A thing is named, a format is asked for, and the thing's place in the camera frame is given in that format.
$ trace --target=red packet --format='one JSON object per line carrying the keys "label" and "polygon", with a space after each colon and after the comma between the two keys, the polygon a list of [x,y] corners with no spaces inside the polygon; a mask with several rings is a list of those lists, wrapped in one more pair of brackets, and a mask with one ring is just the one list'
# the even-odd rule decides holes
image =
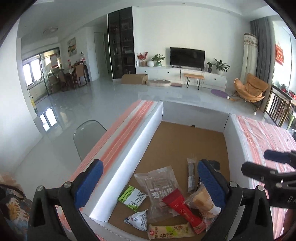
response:
{"label": "red packet", "polygon": [[200,234],[205,230],[205,223],[202,221],[200,217],[196,217],[190,211],[188,206],[185,204],[185,198],[179,191],[179,189],[175,189],[172,193],[163,198],[163,202],[174,209],[176,212],[181,214],[188,222],[190,222],[194,231],[197,234]]}

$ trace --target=flower pot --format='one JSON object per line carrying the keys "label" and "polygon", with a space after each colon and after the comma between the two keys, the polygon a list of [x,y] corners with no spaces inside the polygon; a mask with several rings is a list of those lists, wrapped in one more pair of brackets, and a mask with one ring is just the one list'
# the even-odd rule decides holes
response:
{"label": "flower pot", "polygon": [[218,75],[224,75],[224,71],[223,70],[218,70]]}
{"label": "flower pot", "polygon": [[152,60],[150,60],[150,61],[148,61],[147,62],[147,66],[149,66],[149,67],[153,67],[154,66],[154,61],[152,61]]}
{"label": "flower pot", "polygon": [[147,62],[146,61],[140,62],[140,66],[141,67],[146,67],[147,66]]}

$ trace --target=curtain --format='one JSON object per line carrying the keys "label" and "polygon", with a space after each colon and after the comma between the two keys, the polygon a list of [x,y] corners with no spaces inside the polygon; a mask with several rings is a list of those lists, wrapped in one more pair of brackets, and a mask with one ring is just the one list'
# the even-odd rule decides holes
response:
{"label": "curtain", "polygon": [[253,34],[244,34],[244,58],[240,80],[245,84],[248,73],[256,74],[257,38]]}
{"label": "curtain", "polygon": [[258,39],[258,60],[256,76],[267,82],[271,62],[271,33],[268,18],[259,18],[250,22],[251,33]]}

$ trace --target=television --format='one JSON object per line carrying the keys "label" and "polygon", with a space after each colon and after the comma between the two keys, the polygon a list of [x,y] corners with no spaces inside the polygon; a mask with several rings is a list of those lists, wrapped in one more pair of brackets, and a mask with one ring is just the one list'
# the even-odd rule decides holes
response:
{"label": "television", "polygon": [[170,65],[205,68],[205,51],[187,48],[170,48]]}

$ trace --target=red and white striped fabric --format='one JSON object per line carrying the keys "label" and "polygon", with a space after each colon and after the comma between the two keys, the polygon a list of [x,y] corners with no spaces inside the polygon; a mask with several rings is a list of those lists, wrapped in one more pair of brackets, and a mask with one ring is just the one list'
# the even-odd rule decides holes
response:
{"label": "red and white striped fabric", "polygon": [[[239,124],[244,135],[244,145],[246,148],[248,160],[256,164],[263,165],[278,172],[294,172],[295,169],[288,164],[281,164],[266,160],[263,154],[266,150],[275,150],[280,152],[289,152],[296,150],[296,142],[292,135],[285,129],[267,124],[261,121],[253,120],[243,116],[232,115]],[[255,188],[263,183],[251,180],[251,187]],[[283,231],[283,223],[287,209],[271,207],[271,215],[274,227],[274,238],[279,237]]]}
{"label": "red and white striped fabric", "polygon": [[[134,102],[92,148],[69,181],[74,181],[78,174],[85,171],[95,158],[103,162],[104,172],[101,177],[102,179],[157,103],[144,100]],[[71,230],[60,206],[57,208],[57,212],[63,226]],[[96,235],[101,241],[105,241],[98,234]]]}

